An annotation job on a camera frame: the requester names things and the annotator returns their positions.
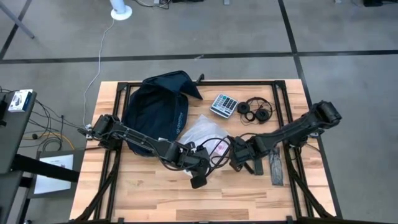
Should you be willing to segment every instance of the wooden tabletop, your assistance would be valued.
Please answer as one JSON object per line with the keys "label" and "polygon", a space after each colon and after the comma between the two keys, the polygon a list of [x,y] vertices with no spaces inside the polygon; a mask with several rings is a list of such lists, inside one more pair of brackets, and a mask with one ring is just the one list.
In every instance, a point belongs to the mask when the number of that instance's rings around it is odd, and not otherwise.
{"label": "wooden tabletop", "polygon": [[[302,83],[300,80],[285,82],[292,114],[294,119],[297,119],[308,111]],[[117,84],[117,82],[101,83],[93,124],[101,114],[112,114]],[[203,100],[188,97],[190,105],[188,120],[181,135],[201,114],[212,119],[232,136],[246,132],[268,133],[279,128],[276,113],[264,124],[245,126],[237,113],[229,119],[224,119],[209,110],[213,100],[220,93],[238,101],[260,96],[273,103],[274,97],[270,86],[198,86],[198,89]],[[279,96],[287,123],[281,92]],[[124,103],[123,99],[122,96],[119,111]],[[316,140],[310,139],[308,143],[319,149]],[[87,147],[96,145],[97,142],[90,141]],[[97,193],[104,153],[104,149],[85,152],[70,218],[79,216]],[[335,215],[320,153],[312,147],[304,146],[301,156],[309,189],[325,209]],[[265,157],[262,160],[264,166],[262,176],[250,175],[245,169],[235,172],[230,166],[224,166],[209,176],[206,186],[192,189],[187,174],[165,169],[156,158],[137,156],[124,143],[112,220],[115,222],[119,217],[124,217],[125,222],[268,221],[285,220],[288,215],[295,217],[283,151],[281,159],[284,172],[283,187],[271,184],[268,157]],[[306,215],[303,195],[299,188],[298,194],[303,215]],[[108,195],[105,195],[101,217],[105,216],[107,199]]]}

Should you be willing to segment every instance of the navy blue bag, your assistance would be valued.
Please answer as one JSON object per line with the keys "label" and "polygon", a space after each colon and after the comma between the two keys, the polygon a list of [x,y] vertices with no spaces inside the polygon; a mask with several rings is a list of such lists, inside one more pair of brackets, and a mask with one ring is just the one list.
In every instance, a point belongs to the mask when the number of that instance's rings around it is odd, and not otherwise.
{"label": "navy blue bag", "polygon": [[[196,83],[184,71],[147,78],[130,99],[122,122],[129,128],[154,139],[174,141],[187,122],[188,94],[203,99]],[[142,156],[154,156],[142,147],[129,143]]]}

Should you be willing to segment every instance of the black headphones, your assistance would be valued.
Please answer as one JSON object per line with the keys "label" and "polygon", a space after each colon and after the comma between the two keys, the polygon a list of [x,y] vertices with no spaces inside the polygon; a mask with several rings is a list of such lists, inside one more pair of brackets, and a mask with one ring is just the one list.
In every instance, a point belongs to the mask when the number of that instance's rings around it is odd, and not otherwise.
{"label": "black headphones", "polygon": [[[251,111],[250,105],[253,101],[257,101],[259,107],[258,109]],[[270,110],[264,109],[264,104],[267,104]],[[264,124],[266,121],[268,121],[271,118],[273,112],[271,104],[266,99],[261,97],[253,97],[248,99],[246,102],[238,103],[237,111],[241,115],[244,115],[247,123],[257,119],[259,121],[259,124]]]}

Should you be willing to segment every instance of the white cable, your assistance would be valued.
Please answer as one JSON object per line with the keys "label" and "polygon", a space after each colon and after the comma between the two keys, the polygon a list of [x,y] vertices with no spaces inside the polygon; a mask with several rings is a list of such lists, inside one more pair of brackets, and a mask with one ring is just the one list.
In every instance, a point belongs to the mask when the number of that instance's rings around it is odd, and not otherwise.
{"label": "white cable", "polygon": [[170,1],[171,0],[168,0],[165,4],[163,4],[163,5],[159,6],[159,7],[163,7],[163,6],[167,5]]}
{"label": "white cable", "polygon": [[101,46],[99,47],[99,54],[98,54],[98,73],[92,79],[90,84],[88,84],[87,89],[86,89],[85,93],[83,94],[83,98],[84,98],[84,102],[85,102],[84,113],[83,113],[83,125],[84,126],[86,126],[86,93],[87,93],[88,89],[90,88],[90,86],[93,84],[93,82],[97,79],[97,77],[101,73],[101,51],[102,51],[102,46],[103,46],[103,42],[104,42],[105,35],[106,35],[107,31],[109,31],[112,28],[113,25],[114,25],[114,19],[112,21],[112,25],[109,28],[106,29],[106,31],[104,32],[104,35],[102,36],[102,39],[101,39]]}

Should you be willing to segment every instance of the gray floor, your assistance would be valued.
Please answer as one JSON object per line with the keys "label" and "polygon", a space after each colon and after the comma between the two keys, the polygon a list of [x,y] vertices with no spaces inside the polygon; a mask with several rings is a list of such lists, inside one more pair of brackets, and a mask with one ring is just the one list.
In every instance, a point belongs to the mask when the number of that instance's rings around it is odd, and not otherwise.
{"label": "gray floor", "polygon": [[[16,14],[25,2],[2,1]],[[126,2],[133,7],[133,16],[115,22],[104,42],[104,56],[290,51],[276,0],[231,0],[228,7],[207,0],[172,4],[168,11]],[[284,2],[299,51],[398,49],[398,5]],[[101,35],[112,23],[110,10],[108,1],[33,0],[23,22],[37,38],[31,40],[18,30],[4,59],[96,57]],[[0,46],[12,27],[0,12]],[[338,127],[323,135],[323,142],[344,218],[397,222],[398,55],[302,57],[301,61],[312,100],[332,101],[343,116]],[[97,68],[94,62],[0,64],[0,85],[33,88],[42,103],[81,124],[82,94]],[[201,73],[208,79],[298,78],[292,57],[105,62],[88,92],[87,120],[100,81],[142,80],[174,70],[185,70],[192,78]],[[65,135],[76,147],[85,145],[74,128],[66,127]],[[36,150],[19,152],[33,156]],[[23,195],[20,190],[9,223],[15,223]],[[64,222],[72,202],[72,198],[35,199],[27,217],[35,223]]]}

